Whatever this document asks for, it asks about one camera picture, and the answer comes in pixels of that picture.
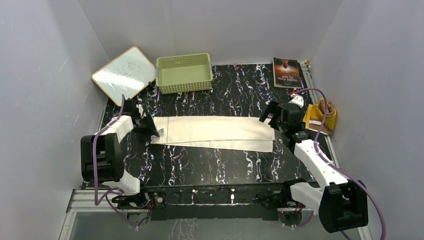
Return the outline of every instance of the green plastic basket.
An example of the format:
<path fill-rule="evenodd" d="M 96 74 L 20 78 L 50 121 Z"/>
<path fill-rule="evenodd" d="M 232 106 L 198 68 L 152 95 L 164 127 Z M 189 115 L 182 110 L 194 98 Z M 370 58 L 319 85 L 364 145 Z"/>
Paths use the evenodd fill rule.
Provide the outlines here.
<path fill-rule="evenodd" d="M 208 53 L 160 57 L 156 71 L 162 94 L 210 90 L 214 78 Z"/>

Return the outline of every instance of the table surface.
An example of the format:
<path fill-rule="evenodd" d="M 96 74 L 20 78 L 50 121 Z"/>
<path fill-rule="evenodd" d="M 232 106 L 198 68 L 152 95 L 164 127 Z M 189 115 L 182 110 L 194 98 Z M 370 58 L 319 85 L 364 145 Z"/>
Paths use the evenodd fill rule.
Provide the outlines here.
<path fill-rule="evenodd" d="M 300 69 L 302 88 L 306 82 Z M 212 89 L 206 91 L 161 94 L 147 87 L 136 99 L 153 117 L 170 116 L 242 116 L 260 117 L 270 101 L 288 103 L 292 88 L 274 87 L 272 64 L 213 65 Z M 309 93 L 303 93 L 305 106 L 312 104 Z M 102 126 L 119 111 L 110 99 Z M 125 169 L 147 186 L 191 186 L 283 182 L 313 176 L 287 147 L 275 131 L 273 152 L 183 147 L 139 142 L 130 133 L 121 142 L 128 154 Z M 324 139 L 320 146 L 330 158 Z"/>

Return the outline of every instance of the book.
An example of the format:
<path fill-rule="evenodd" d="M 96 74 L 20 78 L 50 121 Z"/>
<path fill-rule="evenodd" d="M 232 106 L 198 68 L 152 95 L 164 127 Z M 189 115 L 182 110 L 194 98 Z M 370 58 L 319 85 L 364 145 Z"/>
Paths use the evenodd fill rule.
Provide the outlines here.
<path fill-rule="evenodd" d="M 298 69 L 298 61 L 280 59 L 272 60 L 274 71 L 274 86 L 277 88 L 301 88 L 301 79 Z"/>

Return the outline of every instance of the cable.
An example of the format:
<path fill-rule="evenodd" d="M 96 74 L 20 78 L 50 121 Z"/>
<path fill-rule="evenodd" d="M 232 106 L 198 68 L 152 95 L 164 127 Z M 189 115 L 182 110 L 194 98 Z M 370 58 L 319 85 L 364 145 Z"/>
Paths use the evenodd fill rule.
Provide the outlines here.
<path fill-rule="evenodd" d="M 324 109 L 324 114 L 323 114 L 324 119 L 322 120 L 321 125 L 319 126 L 319 129 L 318 129 L 318 132 L 315 135 L 315 139 L 313 140 L 313 145 L 314 145 L 314 149 L 315 149 L 316 153 L 318 154 L 318 156 L 325 163 L 330 163 L 330 161 L 327 160 L 327 158 L 321 153 L 320 148 L 318 147 L 318 144 L 319 144 L 318 143 L 318 136 L 320 135 L 321 130 L 324 127 L 324 122 L 325 122 L 325 119 L 327 117 L 327 112 L 328 112 L 328 103 L 327 103 L 326 96 L 324 95 L 323 91 L 321 91 L 320 89 L 315 88 L 315 87 L 304 88 L 304 89 L 301 89 L 301 90 L 298 90 L 298 91 L 294 92 L 294 94 L 300 94 L 300 93 L 303 93 L 303 92 L 306 92 L 306 91 L 309 91 L 309 90 L 314 90 L 314 91 L 319 92 L 322 95 L 322 98 L 324 98 L 324 104 L 325 104 L 325 109 Z M 373 197 L 373 195 L 371 194 L 371 192 L 368 191 L 367 188 L 365 188 L 357 179 L 355 179 L 354 177 L 352 177 L 346 171 L 344 171 L 344 170 L 336 167 L 334 164 L 329 164 L 329 166 L 332 169 L 336 170 L 337 172 L 345 175 L 348 179 L 350 179 L 352 182 L 354 182 L 359 188 L 361 188 L 366 193 L 366 195 L 368 195 L 369 199 L 371 200 L 372 204 L 374 205 L 375 209 L 377 210 L 378 217 L 380 218 L 380 222 L 381 222 L 381 237 L 380 237 L 380 239 L 381 240 L 384 240 L 386 238 L 386 221 L 385 221 L 385 219 L 383 217 L 383 212 L 382 212 L 380 206 L 378 205 L 376 199 Z M 345 237 L 348 238 L 348 236 L 344 232 L 342 232 L 342 234 Z"/>
<path fill-rule="evenodd" d="M 299 209 L 299 211 L 298 211 L 298 212 L 302 211 L 302 209 L 304 209 L 304 205 L 301 203 L 301 204 L 300 204 L 300 209 Z"/>
<path fill-rule="evenodd" d="M 309 221 L 312 219 L 312 217 L 314 216 L 314 212 L 311 212 L 309 217 L 306 219 L 306 221 L 302 222 L 301 224 L 297 225 L 296 228 L 300 228 L 305 226 L 307 223 L 309 223 Z"/>
<path fill-rule="evenodd" d="M 147 211 L 148 211 L 148 216 L 151 217 L 152 216 L 152 209 L 153 209 L 153 200 L 151 201 L 151 207 L 147 207 Z"/>
<path fill-rule="evenodd" d="M 143 218 L 139 223 L 138 223 L 138 225 L 137 225 L 137 227 L 139 227 L 141 224 L 142 224 L 142 222 L 144 221 L 144 220 L 146 220 L 146 219 L 148 219 L 149 217 L 148 216 L 146 216 L 145 218 Z"/>
<path fill-rule="evenodd" d="M 350 238 L 346 233 L 345 233 L 345 231 L 340 231 L 341 232 L 341 234 L 343 234 L 343 236 L 347 239 L 347 240 L 352 240 L 352 238 Z"/>
<path fill-rule="evenodd" d="M 296 208 L 294 209 L 293 213 L 296 213 L 298 211 L 299 202 L 296 204 Z"/>
<path fill-rule="evenodd" d="M 147 206 L 147 204 L 149 204 L 149 202 L 150 202 L 150 200 L 148 199 L 144 206 L 136 206 L 135 208 L 144 209 Z"/>
<path fill-rule="evenodd" d="M 139 229 L 139 226 L 136 225 L 135 223 L 132 223 L 129 219 L 127 219 L 109 200 L 108 198 L 108 194 L 113 193 L 116 195 L 122 195 L 124 194 L 124 191 L 118 187 L 114 187 L 109 189 L 108 191 L 106 191 L 99 199 L 99 178 L 98 178 L 98 174 L 97 174 L 97 156 L 96 156 L 96 145 L 97 145 L 97 139 L 99 138 L 99 136 L 104 133 L 109 126 L 113 125 L 114 123 L 116 123 L 119 118 L 122 115 L 122 111 L 124 110 L 124 101 L 125 101 L 125 96 L 122 94 L 122 103 L 120 105 L 120 109 L 119 109 L 119 113 L 118 116 L 116 117 L 116 119 L 114 119 L 113 121 L 111 121 L 109 124 L 107 124 L 106 126 L 104 126 L 102 129 L 100 129 L 100 131 L 98 131 L 93 139 L 93 145 L 92 145 L 92 160 L 93 160 L 93 173 L 94 173 L 94 205 L 98 206 L 102 200 L 104 198 L 106 198 L 107 203 L 109 204 L 109 206 L 116 212 L 119 214 L 119 216 L 124 219 L 131 227 L 134 227 L 136 230 Z"/>

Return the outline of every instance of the beige towel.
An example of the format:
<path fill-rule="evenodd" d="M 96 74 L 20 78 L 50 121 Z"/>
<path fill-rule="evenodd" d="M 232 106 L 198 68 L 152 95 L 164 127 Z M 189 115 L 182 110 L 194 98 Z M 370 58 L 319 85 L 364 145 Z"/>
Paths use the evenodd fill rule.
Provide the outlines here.
<path fill-rule="evenodd" d="M 271 153 L 275 133 L 269 119 L 241 116 L 154 117 L 161 132 L 152 144 Z"/>

